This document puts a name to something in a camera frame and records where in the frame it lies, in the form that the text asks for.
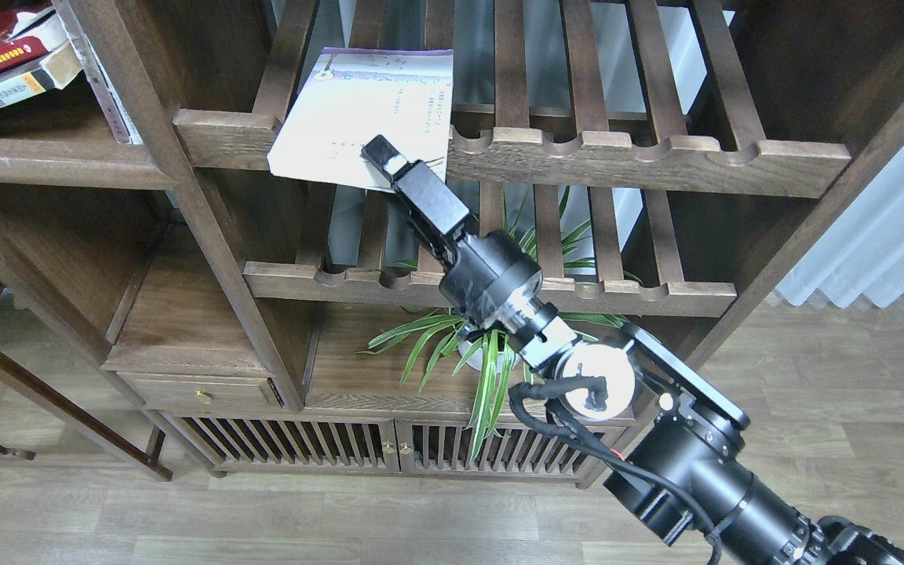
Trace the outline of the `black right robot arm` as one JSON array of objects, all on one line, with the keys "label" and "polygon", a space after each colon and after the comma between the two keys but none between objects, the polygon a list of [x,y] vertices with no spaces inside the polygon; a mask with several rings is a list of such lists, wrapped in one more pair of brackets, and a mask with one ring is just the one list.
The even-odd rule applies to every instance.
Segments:
[{"label": "black right robot arm", "polygon": [[537,262],[501,230],[477,235],[426,162],[383,136],[362,155],[442,265],[439,289],[472,336],[501,330],[539,376],[509,389],[514,416],[602,461],[607,490],[665,544],[699,530],[713,564],[904,564],[888,538],[843,517],[808,519],[740,465],[749,416],[646,330],[625,324],[620,340],[582,340],[539,300]]}]

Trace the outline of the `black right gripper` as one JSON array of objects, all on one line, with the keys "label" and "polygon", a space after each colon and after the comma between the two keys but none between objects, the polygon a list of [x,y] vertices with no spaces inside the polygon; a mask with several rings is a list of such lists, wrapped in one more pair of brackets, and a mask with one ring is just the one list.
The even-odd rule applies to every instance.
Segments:
[{"label": "black right gripper", "polygon": [[399,211],[444,268],[439,290],[452,305],[477,328],[545,328],[541,269],[512,236],[474,235],[465,204],[427,164],[412,163],[385,136],[366,143],[362,157],[383,178],[374,183],[394,189]]}]

